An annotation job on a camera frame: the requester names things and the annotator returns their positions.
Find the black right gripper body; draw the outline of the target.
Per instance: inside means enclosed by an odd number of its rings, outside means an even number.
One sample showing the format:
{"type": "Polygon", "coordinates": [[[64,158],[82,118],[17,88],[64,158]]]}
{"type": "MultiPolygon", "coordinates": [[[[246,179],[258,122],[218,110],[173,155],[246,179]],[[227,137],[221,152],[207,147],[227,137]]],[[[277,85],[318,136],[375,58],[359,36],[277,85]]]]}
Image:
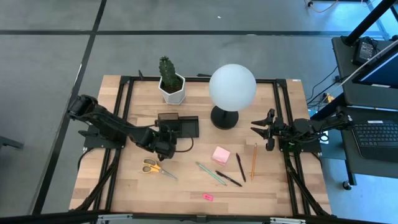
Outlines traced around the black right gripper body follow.
{"type": "Polygon", "coordinates": [[[283,118],[271,117],[271,124],[269,125],[269,142],[274,142],[274,136],[285,141],[292,141],[296,134],[292,131],[292,127],[284,123],[283,118]]]}

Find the yellow handled scissors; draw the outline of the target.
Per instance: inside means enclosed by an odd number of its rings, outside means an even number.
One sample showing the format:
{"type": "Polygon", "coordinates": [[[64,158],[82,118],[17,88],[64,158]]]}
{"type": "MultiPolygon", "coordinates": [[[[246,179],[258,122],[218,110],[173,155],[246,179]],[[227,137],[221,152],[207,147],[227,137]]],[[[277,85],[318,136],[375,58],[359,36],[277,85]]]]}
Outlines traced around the yellow handled scissors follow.
{"type": "Polygon", "coordinates": [[[153,159],[144,159],[142,161],[142,172],[145,174],[151,173],[151,172],[156,172],[156,173],[160,173],[164,176],[170,177],[174,180],[178,180],[176,178],[176,176],[172,175],[170,172],[167,172],[166,170],[164,170],[163,168],[161,168],[160,165],[158,165],[157,161],[153,160],[153,159]]]}

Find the orange pencil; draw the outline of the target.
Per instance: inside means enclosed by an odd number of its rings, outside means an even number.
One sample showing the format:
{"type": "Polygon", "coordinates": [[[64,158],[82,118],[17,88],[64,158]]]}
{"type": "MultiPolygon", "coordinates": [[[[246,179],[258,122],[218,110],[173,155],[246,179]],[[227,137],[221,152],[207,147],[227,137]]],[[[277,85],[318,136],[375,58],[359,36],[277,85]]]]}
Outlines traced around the orange pencil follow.
{"type": "Polygon", "coordinates": [[[254,149],[252,154],[251,181],[253,181],[254,179],[254,173],[256,168],[256,156],[257,156],[257,143],[254,144],[254,149]]]}

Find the plain black pen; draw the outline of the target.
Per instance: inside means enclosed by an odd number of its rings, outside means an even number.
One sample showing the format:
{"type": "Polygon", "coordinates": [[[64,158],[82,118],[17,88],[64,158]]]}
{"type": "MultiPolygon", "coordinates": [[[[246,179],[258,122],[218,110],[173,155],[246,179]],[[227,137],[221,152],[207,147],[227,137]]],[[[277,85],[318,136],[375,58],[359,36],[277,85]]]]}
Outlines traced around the plain black pen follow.
{"type": "Polygon", "coordinates": [[[238,153],[236,153],[235,155],[236,155],[236,159],[237,159],[237,162],[238,162],[239,170],[240,170],[240,173],[242,175],[243,181],[246,182],[246,176],[245,176],[245,172],[244,172],[244,169],[243,169],[243,166],[242,166],[242,163],[241,163],[241,158],[240,158],[238,153]]]}

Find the pink sticky note pad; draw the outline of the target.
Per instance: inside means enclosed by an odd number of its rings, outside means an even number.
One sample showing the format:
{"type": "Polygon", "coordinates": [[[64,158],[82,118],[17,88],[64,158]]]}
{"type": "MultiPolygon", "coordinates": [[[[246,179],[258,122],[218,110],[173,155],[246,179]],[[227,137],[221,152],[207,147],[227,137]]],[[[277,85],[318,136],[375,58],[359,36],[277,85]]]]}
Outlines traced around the pink sticky note pad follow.
{"type": "Polygon", "coordinates": [[[230,154],[231,153],[228,150],[226,150],[220,146],[217,146],[211,156],[211,159],[213,161],[215,161],[216,163],[224,166],[227,163],[230,154]]]}

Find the black pen with white print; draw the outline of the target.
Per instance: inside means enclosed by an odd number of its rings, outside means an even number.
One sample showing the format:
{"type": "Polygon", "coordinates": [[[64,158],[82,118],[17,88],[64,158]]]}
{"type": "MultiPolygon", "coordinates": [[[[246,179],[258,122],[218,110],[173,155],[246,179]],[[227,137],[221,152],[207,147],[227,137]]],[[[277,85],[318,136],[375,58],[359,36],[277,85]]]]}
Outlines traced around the black pen with white print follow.
{"type": "Polygon", "coordinates": [[[235,185],[237,185],[237,186],[239,186],[239,187],[242,187],[242,185],[241,185],[239,182],[233,180],[232,178],[228,177],[227,175],[223,174],[222,172],[220,172],[220,171],[218,171],[218,170],[216,170],[215,172],[216,172],[219,176],[224,177],[226,180],[232,182],[233,184],[235,184],[235,185]]]}

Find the black mesh desk organizer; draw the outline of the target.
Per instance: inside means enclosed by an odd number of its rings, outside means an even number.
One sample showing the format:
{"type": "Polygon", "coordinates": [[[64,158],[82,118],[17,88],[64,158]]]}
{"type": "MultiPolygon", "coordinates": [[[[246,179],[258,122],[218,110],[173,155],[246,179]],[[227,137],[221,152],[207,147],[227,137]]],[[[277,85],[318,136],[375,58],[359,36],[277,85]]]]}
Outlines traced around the black mesh desk organizer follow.
{"type": "Polygon", "coordinates": [[[173,132],[177,138],[198,138],[198,116],[180,116],[178,113],[159,113],[157,119],[177,120],[178,132],[173,132]]]}

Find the white plant pot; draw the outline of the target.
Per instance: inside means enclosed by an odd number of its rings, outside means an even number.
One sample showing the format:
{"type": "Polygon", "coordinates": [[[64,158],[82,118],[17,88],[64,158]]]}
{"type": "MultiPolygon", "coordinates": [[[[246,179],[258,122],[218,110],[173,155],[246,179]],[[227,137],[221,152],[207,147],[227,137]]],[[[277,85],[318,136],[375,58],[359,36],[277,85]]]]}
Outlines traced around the white plant pot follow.
{"type": "Polygon", "coordinates": [[[180,90],[173,92],[173,93],[166,92],[162,88],[164,85],[162,78],[160,78],[159,85],[158,85],[158,89],[162,93],[165,102],[170,105],[180,105],[186,97],[185,78],[182,77],[181,75],[179,75],[178,73],[176,73],[176,76],[182,82],[182,87],[180,90]]]}

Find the white globe table lamp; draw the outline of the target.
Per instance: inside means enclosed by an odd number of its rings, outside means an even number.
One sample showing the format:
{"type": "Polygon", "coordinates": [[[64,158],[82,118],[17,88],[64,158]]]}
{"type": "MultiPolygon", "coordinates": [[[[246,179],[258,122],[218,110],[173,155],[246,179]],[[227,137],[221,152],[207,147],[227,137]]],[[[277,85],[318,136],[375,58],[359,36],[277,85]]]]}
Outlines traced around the white globe table lamp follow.
{"type": "Polygon", "coordinates": [[[235,127],[239,111],[247,108],[256,95],[256,79],[246,67],[227,64],[218,68],[209,81],[209,95],[214,104],[211,122],[219,129],[235,127]]]}

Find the green cactus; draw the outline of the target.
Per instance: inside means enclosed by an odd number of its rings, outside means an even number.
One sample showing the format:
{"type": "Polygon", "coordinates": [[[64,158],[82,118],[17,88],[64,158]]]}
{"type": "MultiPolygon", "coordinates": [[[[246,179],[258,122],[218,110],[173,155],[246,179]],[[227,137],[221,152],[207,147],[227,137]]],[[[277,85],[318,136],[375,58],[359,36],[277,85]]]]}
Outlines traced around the green cactus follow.
{"type": "Polygon", "coordinates": [[[179,91],[182,87],[181,79],[175,73],[174,64],[167,56],[159,60],[159,72],[162,77],[162,88],[168,93],[179,91]]]}

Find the black crossbeam with silver brackets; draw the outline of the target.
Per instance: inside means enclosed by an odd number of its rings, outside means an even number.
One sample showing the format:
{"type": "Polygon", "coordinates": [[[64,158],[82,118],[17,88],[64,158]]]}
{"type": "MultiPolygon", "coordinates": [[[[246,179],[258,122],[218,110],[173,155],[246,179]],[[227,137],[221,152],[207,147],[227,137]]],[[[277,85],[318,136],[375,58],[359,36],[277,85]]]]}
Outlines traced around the black crossbeam with silver brackets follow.
{"type": "Polygon", "coordinates": [[[179,220],[195,223],[208,222],[261,222],[263,224],[385,224],[350,220],[334,216],[296,215],[292,217],[241,216],[241,215],[178,215],[160,213],[119,213],[109,210],[70,210],[14,217],[0,217],[0,224],[82,224],[105,223],[113,220],[179,220]]]}

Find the black desk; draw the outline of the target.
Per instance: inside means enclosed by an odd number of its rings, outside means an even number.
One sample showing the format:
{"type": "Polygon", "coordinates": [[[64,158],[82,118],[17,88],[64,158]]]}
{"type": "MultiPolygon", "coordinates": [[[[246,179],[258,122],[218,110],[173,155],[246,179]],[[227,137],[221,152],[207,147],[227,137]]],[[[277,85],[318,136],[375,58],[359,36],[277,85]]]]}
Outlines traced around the black desk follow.
{"type": "MultiPolygon", "coordinates": [[[[367,86],[353,83],[359,75],[358,66],[352,64],[354,47],[343,42],[343,37],[332,38],[333,51],[343,92],[311,118],[321,120],[336,112],[348,112],[353,118],[365,120],[398,119],[398,89],[367,86]]],[[[356,174],[398,179],[398,162],[384,162],[361,157],[352,131],[343,130],[338,138],[345,150],[348,180],[346,185],[356,185],[356,174]]]]}

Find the black keyboard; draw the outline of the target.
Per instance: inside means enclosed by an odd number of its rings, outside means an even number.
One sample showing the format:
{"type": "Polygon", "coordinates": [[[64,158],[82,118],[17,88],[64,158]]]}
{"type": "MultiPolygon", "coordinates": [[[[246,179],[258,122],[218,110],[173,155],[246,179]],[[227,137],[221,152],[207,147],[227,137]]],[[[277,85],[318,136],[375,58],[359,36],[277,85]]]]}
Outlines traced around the black keyboard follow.
{"type": "Polygon", "coordinates": [[[366,121],[354,124],[352,132],[362,158],[398,163],[398,123],[366,121]]]}

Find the grey chair leg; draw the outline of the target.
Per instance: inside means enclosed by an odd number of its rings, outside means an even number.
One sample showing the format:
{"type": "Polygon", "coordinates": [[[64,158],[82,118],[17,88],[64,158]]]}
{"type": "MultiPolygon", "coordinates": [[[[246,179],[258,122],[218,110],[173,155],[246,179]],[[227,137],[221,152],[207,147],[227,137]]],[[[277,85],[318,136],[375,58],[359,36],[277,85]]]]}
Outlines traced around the grey chair leg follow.
{"type": "Polygon", "coordinates": [[[10,146],[15,149],[23,149],[23,147],[24,147],[23,143],[21,143],[21,142],[0,136],[0,149],[3,146],[10,146]]]}

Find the black aluminium table frame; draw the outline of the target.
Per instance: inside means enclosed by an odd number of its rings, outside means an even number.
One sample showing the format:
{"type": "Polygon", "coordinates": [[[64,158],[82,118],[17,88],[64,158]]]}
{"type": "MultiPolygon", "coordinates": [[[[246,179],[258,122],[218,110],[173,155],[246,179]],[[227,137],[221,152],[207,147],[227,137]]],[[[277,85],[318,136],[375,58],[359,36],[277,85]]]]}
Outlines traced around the black aluminium table frame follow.
{"type": "Polygon", "coordinates": [[[212,107],[206,78],[188,78],[187,96],[179,106],[165,103],[157,88],[156,77],[103,78],[98,101],[120,117],[138,126],[152,124],[159,113],[178,113],[198,116],[199,137],[180,139],[177,153],[161,166],[178,180],[151,172],[142,172],[142,161],[151,153],[126,141],[120,149],[107,149],[98,141],[80,163],[71,208],[82,205],[107,168],[110,179],[99,192],[90,210],[109,210],[119,213],[160,213],[178,215],[241,215],[292,217],[310,215],[313,210],[287,174],[285,162],[288,155],[275,149],[268,152],[264,141],[251,130],[251,121],[266,116],[274,108],[284,119],[307,116],[301,82],[292,80],[259,80],[253,104],[240,112],[238,125],[230,130],[220,130],[210,120],[212,107]],[[251,181],[252,154],[257,143],[256,168],[251,181]],[[231,154],[222,166],[211,159],[217,146],[231,154]],[[236,153],[241,158],[246,182],[239,170],[236,153]],[[216,174],[222,185],[195,161],[216,174]],[[239,182],[239,187],[219,176],[218,170],[239,182]],[[210,202],[203,194],[214,196],[210,202]]]}

